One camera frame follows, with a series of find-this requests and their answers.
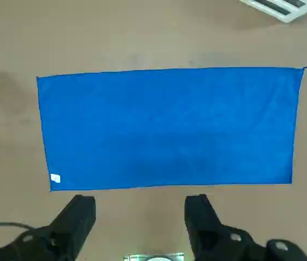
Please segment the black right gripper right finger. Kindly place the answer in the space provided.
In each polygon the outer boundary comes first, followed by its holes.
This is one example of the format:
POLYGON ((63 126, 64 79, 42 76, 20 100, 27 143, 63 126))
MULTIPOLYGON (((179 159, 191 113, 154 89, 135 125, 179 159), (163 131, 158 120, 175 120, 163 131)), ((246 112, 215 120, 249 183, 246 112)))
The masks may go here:
POLYGON ((261 246, 247 231, 222 224, 205 194, 186 197, 184 219, 195 260, 307 260, 291 241, 271 239, 261 246))

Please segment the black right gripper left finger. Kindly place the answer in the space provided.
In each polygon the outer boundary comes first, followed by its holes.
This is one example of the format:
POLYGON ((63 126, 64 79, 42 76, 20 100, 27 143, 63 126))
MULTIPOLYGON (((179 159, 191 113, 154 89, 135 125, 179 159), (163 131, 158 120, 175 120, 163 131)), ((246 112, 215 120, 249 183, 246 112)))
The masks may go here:
POLYGON ((76 260, 95 222, 95 198, 83 195, 75 195, 48 226, 0 222, 0 227, 24 229, 0 247, 0 260, 76 260))

